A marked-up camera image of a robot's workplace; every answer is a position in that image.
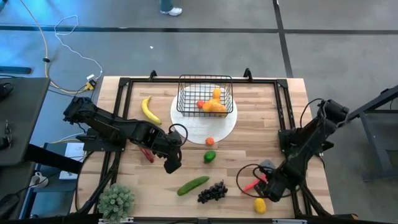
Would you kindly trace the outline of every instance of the wooden tabletop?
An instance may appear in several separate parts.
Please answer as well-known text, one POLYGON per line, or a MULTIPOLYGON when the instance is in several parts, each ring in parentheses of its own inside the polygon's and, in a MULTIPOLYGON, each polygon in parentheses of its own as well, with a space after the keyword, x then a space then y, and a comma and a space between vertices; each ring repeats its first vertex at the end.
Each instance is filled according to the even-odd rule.
MULTIPOLYGON (((113 112, 119 78, 104 77, 97 103, 100 108, 113 112)), ((308 103, 304 80, 290 78, 288 84, 295 123, 299 124, 300 115, 308 103)), ((141 101, 152 96, 149 108, 162 120, 161 128, 167 130, 172 124, 170 106, 176 94, 176 83, 134 83, 128 118, 148 120, 141 110, 141 101)), ((285 109, 284 94, 282 91, 280 94, 285 109)), ((122 97, 120 116, 125 97, 126 90, 122 97)), ((273 86, 234 84, 233 97, 238 107, 238 119, 229 136, 213 147, 187 141, 182 146, 182 166, 173 174, 165 172, 163 159, 156 157, 155 162, 151 164, 135 145, 127 143, 126 151, 121 156, 117 183, 127 185, 135 193, 136 202, 129 214, 130 217, 294 217, 290 197, 282 198, 277 203, 266 200, 267 213, 257 214, 253 210, 254 199, 241 195, 235 183, 237 171, 246 164, 259 164, 265 159, 270 159, 278 166, 284 160, 277 138, 280 126, 273 86), (203 155, 209 149, 215 150, 217 156, 211 164, 204 164, 203 155), (184 196, 177 196, 176 191, 179 187, 201 175, 209 175, 210 180, 184 196), (198 194, 203 189, 221 180, 224 180, 229 189, 226 198, 219 201, 211 200, 205 204, 197 202, 198 194)), ((307 110, 303 116, 303 125, 311 118, 311 112, 307 110)), ((287 128, 290 128, 287 119, 285 123, 287 128)), ((95 152, 83 166, 78 183, 80 206, 87 201, 98 185, 103 157, 103 152, 95 152)), ((239 184, 242 186, 253 180, 251 169, 245 170, 239 176, 239 184)), ((328 212, 333 213, 325 171, 316 157, 308 163, 307 183, 317 200, 328 212)), ((298 193, 298 197, 300 208, 304 211, 302 194, 298 193)))

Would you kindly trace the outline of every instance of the banana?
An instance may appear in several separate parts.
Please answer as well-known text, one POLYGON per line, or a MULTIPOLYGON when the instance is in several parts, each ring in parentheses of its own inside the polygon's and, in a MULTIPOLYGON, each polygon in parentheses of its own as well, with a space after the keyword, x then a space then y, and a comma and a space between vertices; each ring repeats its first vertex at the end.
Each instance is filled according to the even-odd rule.
POLYGON ((150 98, 151 98, 151 96, 149 96, 148 98, 146 98, 142 101, 142 103, 141 103, 142 111, 155 124, 162 124, 161 120, 158 117, 156 117, 152 112, 150 112, 150 110, 148 109, 148 104, 149 104, 150 98))

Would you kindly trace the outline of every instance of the wire basket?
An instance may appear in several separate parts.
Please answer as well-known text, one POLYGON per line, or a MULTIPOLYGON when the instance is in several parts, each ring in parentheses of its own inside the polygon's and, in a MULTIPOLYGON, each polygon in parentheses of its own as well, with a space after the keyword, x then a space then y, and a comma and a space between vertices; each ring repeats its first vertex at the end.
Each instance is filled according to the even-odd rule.
POLYGON ((177 111, 183 116, 226 117, 234 110, 232 78, 224 75, 181 75, 178 80, 177 111), (213 90, 220 89, 224 112, 204 112, 197 102, 213 99, 213 90))

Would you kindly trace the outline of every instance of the white sneaker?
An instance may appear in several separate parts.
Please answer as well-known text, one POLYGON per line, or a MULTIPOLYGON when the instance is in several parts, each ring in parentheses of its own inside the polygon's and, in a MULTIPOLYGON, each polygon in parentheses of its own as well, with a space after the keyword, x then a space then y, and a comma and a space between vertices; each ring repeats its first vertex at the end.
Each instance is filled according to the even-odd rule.
POLYGON ((160 13, 170 16, 179 16, 182 13, 182 8, 174 7, 169 12, 160 11, 160 13))

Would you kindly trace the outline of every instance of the grapes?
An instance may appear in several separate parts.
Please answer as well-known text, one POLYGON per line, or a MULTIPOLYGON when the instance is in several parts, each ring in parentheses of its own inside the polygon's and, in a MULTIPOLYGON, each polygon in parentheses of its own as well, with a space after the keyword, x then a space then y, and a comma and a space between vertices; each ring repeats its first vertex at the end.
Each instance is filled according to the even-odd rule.
POLYGON ((202 191, 201 194, 198 195, 198 202, 206 203, 213 199, 218 201, 219 199, 225 197, 225 193, 227 191, 228 189, 225 187, 224 181, 215 183, 209 189, 202 191))

